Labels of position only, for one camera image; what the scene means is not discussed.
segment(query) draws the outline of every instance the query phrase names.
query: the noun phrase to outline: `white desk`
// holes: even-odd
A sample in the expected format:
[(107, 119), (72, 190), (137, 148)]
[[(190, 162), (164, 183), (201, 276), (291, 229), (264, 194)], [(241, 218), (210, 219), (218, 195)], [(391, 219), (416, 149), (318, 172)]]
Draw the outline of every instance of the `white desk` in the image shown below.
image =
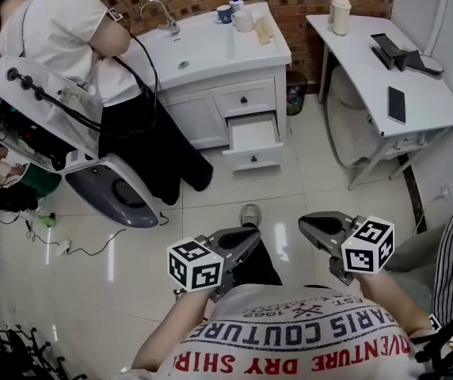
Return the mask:
[[(388, 152), (393, 153), (394, 148), (398, 148), (405, 136), (420, 134), (418, 146), (410, 147), (406, 151), (419, 150), (419, 152), (394, 172), (390, 179), (397, 177), (421, 155), (424, 148), (431, 146), (453, 127), (453, 94), (442, 79), (435, 79), (412, 70), (401, 72), (397, 67), (388, 70), (372, 52), (371, 47), (377, 44), (371, 35), (379, 33), (387, 34), (401, 49), (417, 49), (392, 21), (385, 18), (350, 16), (349, 33), (346, 36), (337, 36), (330, 29), (328, 15), (312, 15), (306, 19), (325, 42), (318, 100), (320, 102), (323, 100), (325, 75), (331, 51), (352, 80), (379, 134), (384, 138), (383, 144), (373, 154), (369, 164), (348, 187), (350, 190), (354, 189)], [(404, 125), (390, 120), (387, 116), (388, 86), (405, 94)], [(427, 140), (426, 131), (438, 133), (429, 134), (434, 136)]]

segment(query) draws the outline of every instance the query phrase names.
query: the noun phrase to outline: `open drawer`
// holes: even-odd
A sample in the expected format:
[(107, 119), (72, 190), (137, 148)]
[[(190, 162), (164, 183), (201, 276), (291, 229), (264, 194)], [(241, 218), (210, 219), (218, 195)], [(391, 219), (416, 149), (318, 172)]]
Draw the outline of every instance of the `open drawer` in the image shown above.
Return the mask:
[(230, 150), (223, 151), (233, 170), (263, 168), (281, 163), (283, 143), (274, 113), (228, 118)]

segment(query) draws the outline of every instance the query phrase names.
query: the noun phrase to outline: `soap bottle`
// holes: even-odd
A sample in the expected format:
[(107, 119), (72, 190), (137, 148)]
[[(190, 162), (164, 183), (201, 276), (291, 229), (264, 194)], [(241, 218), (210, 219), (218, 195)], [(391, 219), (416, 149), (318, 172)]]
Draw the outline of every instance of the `soap bottle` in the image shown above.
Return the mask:
[(242, 0), (230, 0), (230, 7), (232, 8), (232, 13), (242, 10), (244, 7), (244, 2)]

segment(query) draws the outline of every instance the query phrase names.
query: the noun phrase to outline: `sink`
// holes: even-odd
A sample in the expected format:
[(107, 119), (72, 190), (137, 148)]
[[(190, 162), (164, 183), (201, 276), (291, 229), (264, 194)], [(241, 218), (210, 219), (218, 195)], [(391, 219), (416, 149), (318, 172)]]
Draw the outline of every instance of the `sink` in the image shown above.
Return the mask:
[[(266, 16), (274, 31), (270, 44), (260, 45), (257, 34), (238, 32), (233, 24), (215, 23), (215, 12), (178, 21), (181, 31), (155, 29), (138, 36), (158, 72), (161, 89), (236, 71), (271, 67), (291, 61), (288, 46), (266, 2), (247, 5), (254, 19)], [(154, 86), (154, 73), (143, 49), (134, 40), (123, 59), (146, 84)]]
[[(213, 21), (195, 21), (193, 24), (179, 25), (181, 31), (176, 35), (156, 29), (139, 37), (153, 59), (158, 73), (161, 73), (160, 78), (167, 72), (193, 72), (235, 57), (233, 27)], [(135, 48), (139, 47), (135, 41), (132, 43)], [(179, 69), (182, 62), (188, 62), (189, 65)]]

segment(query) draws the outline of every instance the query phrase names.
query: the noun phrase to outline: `smartphone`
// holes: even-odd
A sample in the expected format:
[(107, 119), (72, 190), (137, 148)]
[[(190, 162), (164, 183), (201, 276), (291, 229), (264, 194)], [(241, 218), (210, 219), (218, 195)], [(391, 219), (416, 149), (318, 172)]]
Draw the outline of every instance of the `smartphone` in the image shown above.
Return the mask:
[(388, 118), (400, 124), (406, 124), (406, 105), (401, 90), (388, 87)]
[(398, 48), (386, 34), (371, 35), (371, 38), (385, 51), (391, 58), (399, 56), (402, 51)]

